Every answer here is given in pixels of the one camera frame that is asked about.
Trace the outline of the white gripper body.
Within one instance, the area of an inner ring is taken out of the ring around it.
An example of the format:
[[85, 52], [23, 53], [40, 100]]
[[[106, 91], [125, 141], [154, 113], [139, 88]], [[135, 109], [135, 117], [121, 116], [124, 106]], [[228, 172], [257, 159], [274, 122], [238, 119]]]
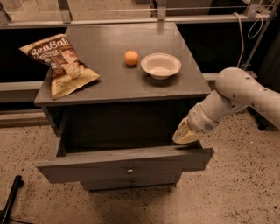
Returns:
[[199, 103], [189, 110], [187, 122], [191, 130], [199, 133], [208, 133], [219, 124], [207, 116]]

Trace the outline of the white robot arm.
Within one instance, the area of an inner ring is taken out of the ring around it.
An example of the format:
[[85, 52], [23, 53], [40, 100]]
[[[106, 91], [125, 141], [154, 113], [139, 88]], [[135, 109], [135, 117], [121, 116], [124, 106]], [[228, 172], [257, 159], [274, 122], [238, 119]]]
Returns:
[[229, 67], [217, 74], [215, 90], [196, 103], [175, 131], [176, 144], [189, 144], [212, 131], [226, 115], [251, 107], [280, 129], [280, 94], [262, 86], [246, 71]]

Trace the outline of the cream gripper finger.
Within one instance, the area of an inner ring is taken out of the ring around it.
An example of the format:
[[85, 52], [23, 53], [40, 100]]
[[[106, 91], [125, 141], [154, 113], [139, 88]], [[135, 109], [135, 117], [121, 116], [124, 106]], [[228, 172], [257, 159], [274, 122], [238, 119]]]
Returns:
[[189, 144], [200, 139], [200, 133], [191, 129], [177, 129], [174, 133], [172, 140], [176, 144]]
[[189, 132], [188, 121], [187, 121], [187, 118], [184, 118], [180, 122], [176, 132], [174, 133], [174, 136], [175, 137], [184, 137], [188, 134], [188, 132]]

